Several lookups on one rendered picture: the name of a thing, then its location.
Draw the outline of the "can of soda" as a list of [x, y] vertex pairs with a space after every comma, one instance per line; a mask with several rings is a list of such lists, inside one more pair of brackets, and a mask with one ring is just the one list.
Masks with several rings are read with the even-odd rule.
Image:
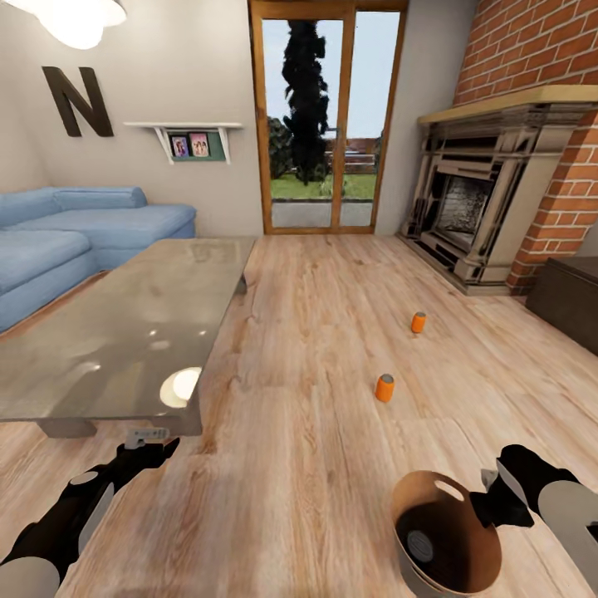
[[380, 376], [375, 392], [377, 399], [382, 402], [388, 402], [391, 399], [394, 387], [395, 380], [392, 375], [383, 374]]
[[413, 317], [412, 324], [410, 326], [411, 332], [421, 333], [426, 322], [426, 314], [423, 312], [416, 312]]
[[425, 573], [430, 575], [434, 571], [434, 544], [427, 533], [420, 530], [405, 532], [402, 548], [404, 548], [410, 561], [413, 561], [424, 575]]

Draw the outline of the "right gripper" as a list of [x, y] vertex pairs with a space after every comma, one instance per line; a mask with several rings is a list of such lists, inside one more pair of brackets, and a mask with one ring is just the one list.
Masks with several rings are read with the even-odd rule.
[[532, 527], [534, 521], [527, 508], [513, 508], [505, 503], [496, 493], [492, 485], [485, 493], [470, 493], [475, 513], [483, 525], [511, 525]]

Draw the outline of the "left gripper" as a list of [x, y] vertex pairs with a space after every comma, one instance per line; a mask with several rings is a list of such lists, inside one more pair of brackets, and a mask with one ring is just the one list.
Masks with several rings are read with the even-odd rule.
[[130, 465], [131, 477], [128, 484], [142, 469], [145, 468], [160, 468], [165, 459], [171, 458], [175, 449], [180, 444], [180, 437], [164, 446], [161, 444], [146, 443], [145, 446], [140, 446], [137, 449], [125, 449], [125, 443], [122, 443], [116, 449], [116, 458], [126, 460]]

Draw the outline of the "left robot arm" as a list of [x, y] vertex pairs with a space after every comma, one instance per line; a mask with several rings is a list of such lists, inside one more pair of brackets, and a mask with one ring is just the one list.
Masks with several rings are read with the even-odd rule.
[[38, 523], [20, 533], [0, 563], [0, 598], [54, 598], [112, 498], [142, 469], [160, 468], [171, 458], [180, 437], [164, 446], [144, 440], [166, 439], [168, 428], [131, 428], [116, 458], [73, 478]]

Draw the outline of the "trash can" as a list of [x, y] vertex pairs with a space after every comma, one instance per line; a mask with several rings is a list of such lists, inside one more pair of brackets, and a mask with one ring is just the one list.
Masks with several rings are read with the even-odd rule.
[[[463, 495], [454, 497], [435, 482], [444, 482]], [[427, 470], [406, 474], [395, 485], [390, 515], [399, 568], [418, 598], [469, 598], [487, 591], [502, 573], [502, 545], [494, 523], [478, 517], [463, 485]], [[434, 571], [427, 575], [410, 561], [405, 532], [420, 530], [434, 544]]]

